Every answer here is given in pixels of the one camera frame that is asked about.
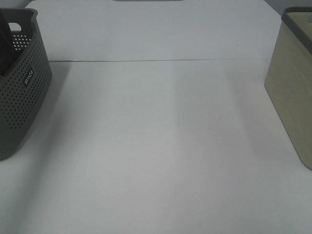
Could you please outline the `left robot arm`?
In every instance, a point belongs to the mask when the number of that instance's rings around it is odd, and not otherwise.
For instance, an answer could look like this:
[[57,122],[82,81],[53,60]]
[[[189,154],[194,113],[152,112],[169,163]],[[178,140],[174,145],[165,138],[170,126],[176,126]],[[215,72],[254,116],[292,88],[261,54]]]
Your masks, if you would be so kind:
[[13,46],[11,29],[2,11],[0,12],[0,75],[3,76],[18,57]]

